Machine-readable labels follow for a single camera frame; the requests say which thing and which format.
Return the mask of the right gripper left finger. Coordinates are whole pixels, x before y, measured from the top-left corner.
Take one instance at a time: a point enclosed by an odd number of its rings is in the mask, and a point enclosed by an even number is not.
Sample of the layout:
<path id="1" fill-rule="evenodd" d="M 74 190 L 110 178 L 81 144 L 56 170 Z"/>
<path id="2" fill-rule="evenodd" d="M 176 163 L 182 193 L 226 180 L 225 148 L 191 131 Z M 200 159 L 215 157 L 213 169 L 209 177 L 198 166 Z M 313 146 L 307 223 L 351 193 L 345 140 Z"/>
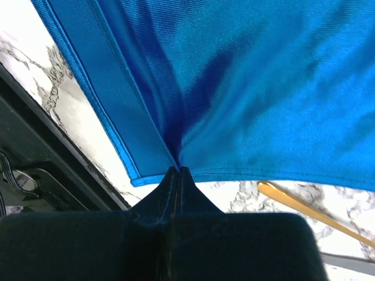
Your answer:
<path id="1" fill-rule="evenodd" d="M 21 213 L 1 219 L 2 280 L 168 280 L 164 225 L 178 172 L 127 211 Z"/>

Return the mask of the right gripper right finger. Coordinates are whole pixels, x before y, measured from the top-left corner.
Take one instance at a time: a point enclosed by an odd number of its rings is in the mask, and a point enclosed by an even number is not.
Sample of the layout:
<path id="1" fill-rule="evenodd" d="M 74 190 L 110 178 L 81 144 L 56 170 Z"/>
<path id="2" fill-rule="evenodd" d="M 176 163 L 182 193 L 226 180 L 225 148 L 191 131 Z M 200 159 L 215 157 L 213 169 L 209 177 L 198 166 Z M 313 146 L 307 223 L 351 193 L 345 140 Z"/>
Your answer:
<path id="1" fill-rule="evenodd" d="M 325 280 L 311 228 L 291 213 L 224 213 L 179 171 L 168 221 L 169 280 Z"/>

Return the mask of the blue satin napkin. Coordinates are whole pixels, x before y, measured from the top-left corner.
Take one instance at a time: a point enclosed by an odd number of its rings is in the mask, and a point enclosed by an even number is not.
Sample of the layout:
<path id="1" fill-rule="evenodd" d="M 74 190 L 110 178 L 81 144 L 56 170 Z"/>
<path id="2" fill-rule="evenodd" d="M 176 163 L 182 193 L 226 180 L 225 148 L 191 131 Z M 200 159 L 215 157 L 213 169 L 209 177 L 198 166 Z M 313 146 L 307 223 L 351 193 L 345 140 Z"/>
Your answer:
<path id="1" fill-rule="evenodd" d="M 34 1 L 134 186 L 374 190 L 373 1 Z"/>

